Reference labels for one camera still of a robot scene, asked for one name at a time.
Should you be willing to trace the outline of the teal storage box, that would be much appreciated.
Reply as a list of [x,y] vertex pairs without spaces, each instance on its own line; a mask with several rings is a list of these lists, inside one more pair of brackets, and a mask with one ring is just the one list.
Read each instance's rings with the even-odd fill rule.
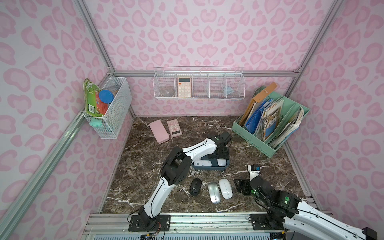
[[[189,150],[184,149],[186,154],[190,154],[192,158],[192,167],[196,170],[207,170],[207,171],[223,171],[229,164],[230,159],[225,159],[227,165],[225,167],[219,167],[217,163],[217,158],[214,155],[217,145],[215,144],[197,144],[189,148]],[[212,162],[211,167],[198,167],[194,166],[194,162],[197,160],[209,160]]]

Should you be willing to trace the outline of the silver computer mouse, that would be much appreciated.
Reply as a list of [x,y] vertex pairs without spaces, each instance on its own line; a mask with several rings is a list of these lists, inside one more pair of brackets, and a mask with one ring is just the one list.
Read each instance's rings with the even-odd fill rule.
[[213,204],[218,204],[221,201],[221,195],[219,186],[216,183],[209,183],[208,184],[208,191],[210,195],[210,200]]

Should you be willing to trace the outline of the black computer mouse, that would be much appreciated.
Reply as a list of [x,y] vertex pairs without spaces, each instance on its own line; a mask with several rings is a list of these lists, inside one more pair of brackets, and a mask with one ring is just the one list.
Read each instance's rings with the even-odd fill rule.
[[196,197],[199,195],[202,187],[202,180],[195,178],[191,182],[189,193],[191,196]]

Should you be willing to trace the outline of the white slim computer mouse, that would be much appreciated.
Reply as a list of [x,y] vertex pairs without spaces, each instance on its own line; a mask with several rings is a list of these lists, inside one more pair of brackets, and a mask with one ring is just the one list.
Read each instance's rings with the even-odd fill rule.
[[217,163],[219,167],[225,167],[227,165],[227,161],[225,159],[217,159]]

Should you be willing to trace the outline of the white boxy computer mouse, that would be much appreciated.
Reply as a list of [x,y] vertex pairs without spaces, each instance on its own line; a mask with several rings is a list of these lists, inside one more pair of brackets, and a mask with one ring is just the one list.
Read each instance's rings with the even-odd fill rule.
[[212,166],[212,162],[209,161],[209,160],[197,160],[194,162],[194,166],[198,166],[198,167],[211,167]]

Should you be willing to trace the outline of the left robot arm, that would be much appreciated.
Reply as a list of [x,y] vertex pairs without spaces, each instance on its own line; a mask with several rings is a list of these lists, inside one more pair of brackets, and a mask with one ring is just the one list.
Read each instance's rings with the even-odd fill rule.
[[139,208],[138,216],[145,227],[156,223],[163,204],[175,186],[188,175],[191,165],[202,157],[227,150],[232,139],[230,133],[224,131],[217,136],[204,139],[202,142],[187,148],[174,147],[167,156],[160,170],[160,181],[149,200]]

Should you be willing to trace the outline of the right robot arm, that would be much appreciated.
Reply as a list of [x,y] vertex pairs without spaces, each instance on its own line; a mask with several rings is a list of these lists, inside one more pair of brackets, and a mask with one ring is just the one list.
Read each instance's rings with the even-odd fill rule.
[[313,240],[376,240],[369,227],[356,228],[340,222],[307,204],[299,197],[281,190],[256,176],[250,181],[234,180],[239,193],[252,196],[267,212],[250,214],[255,231],[289,230]]

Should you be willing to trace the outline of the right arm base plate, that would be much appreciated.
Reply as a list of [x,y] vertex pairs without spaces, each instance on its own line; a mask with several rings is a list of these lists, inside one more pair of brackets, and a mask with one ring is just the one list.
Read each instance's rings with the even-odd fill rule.
[[254,231],[282,231],[284,229],[282,221],[278,221],[268,214],[250,214],[249,221],[252,223]]

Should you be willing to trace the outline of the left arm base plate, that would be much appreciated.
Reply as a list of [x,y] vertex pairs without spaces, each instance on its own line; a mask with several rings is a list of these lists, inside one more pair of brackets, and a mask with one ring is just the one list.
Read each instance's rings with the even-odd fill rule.
[[163,232],[170,230],[171,215],[158,215],[145,223],[140,216],[132,215],[129,224],[129,232],[156,232],[158,229]]

